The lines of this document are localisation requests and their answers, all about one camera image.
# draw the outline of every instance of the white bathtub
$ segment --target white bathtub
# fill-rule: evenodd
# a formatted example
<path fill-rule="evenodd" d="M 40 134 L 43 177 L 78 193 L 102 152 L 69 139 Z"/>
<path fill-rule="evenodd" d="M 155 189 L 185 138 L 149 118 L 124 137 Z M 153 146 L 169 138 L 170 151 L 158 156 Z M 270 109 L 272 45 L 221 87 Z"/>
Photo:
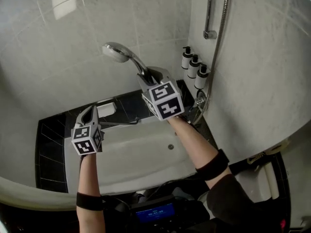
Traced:
<path fill-rule="evenodd" d="M 195 168 L 174 130 L 153 116 L 137 125 L 103 130 L 103 152 L 97 154 L 102 194 L 139 191 L 188 177 Z M 80 157 L 70 138 L 65 139 L 65 166 L 69 193 L 76 193 Z"/>

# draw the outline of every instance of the handheld shower head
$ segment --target handheld shower head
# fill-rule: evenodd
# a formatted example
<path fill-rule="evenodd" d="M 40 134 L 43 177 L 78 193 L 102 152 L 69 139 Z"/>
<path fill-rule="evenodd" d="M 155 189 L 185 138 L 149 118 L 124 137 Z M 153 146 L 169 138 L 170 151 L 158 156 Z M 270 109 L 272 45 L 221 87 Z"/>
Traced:
<path fill-rule="evenodd" d="M 124 63 L 130 59 L 136 65 L 139 73 L 145 78 L 146 82 L 153 84 L 151 74 L 145 64 L 126 46 L 117 42 L 107 42 L 103 45 L 103 54 L 120 63 Z"/>

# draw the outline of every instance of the metal shower hose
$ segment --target metal shower hose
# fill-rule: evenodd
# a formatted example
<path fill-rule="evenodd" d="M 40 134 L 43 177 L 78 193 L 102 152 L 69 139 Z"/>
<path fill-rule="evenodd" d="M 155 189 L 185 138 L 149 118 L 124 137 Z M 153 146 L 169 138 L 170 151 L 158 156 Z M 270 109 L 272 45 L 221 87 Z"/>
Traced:
<path fill-rule="evenodd" d="M 215 52 L 214 52 L 212 66 L 210 69 L 209 79 L 208 79 L 207 96 L 206 96 L 206 100 L 205 100 L 203 109 L 202 109 L 199 117 L 194 121 L 193 124 L 197 124 L 199 122 L 199 120 L 202 118 L 203 113 L 205 111 L 207 111 L 207 109 L 208 109 L 208 103 L 209 103 L 209 99 L 210 99 L 210 94 L 212 92 L 213 79 L 214 79 L 214 74 L 215 74 L 215 70 L 216 70 L 215 64 L 216 64 L 216 59 L 218 56 L 219 48 L 220 48 L 220 45 L 222 42 L 222 37 L 223 37 L 223 33 L 224 33 L 225 21 L 226 21 L 226 17 L 227 17 L 228 7 L 229 7 L 229 0 L 224 0 L 222 19 L 220 22 L 219 33 L 218 33 L 218 38 L 217 38 L 217 42 L 216 42 L 216 48 L 215 48 Z"/>

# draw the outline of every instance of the soap dispenser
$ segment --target soap dispenser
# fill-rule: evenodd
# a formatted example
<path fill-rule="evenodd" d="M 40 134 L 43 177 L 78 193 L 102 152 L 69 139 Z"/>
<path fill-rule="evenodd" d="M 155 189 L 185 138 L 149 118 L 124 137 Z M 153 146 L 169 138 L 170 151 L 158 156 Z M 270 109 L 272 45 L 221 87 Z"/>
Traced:
<path fill-rule="evenodd" d="M 189 63 L 189 69 L 188 69 L 188 77 L 189 78 L 195 79 L 196 73 L 199 70 L 199 66 L 200 66 L 199 57 L 198 57 L 198 55 L 194 54 L 192 56 L 190 63 Z"/>
<path fill-rule="evenodd" d="M 189 46 L 184 47 L 185 51 L 183 52 L 183 59 L 181 61 L 181 67 L 185 70 L 189 68 L 189 63 L 192 58 L 191 48 Z"/>
<path fill-rule="evenodd" d="M 201 67 L 198 70 L 194 82 L 194 87 L 198 90 L 201 90 L 205 87 L 205 83 L 208 77 L 209 71 L 207 70 L 207 66 L 201 63 Z"/>

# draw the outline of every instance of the blue screen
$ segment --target blue screen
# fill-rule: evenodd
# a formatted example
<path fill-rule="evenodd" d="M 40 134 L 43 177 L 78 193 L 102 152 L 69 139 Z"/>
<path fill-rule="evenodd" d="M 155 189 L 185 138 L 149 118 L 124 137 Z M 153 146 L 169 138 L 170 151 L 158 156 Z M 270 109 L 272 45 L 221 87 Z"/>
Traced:
<path fill-rule="evenodd" d="M 148 223 L 151 221 L 159 220 L 169 216 L 175 215 L 173 204 L 162 205 L 153 209 L 136 212 L 141 223 Z"/>

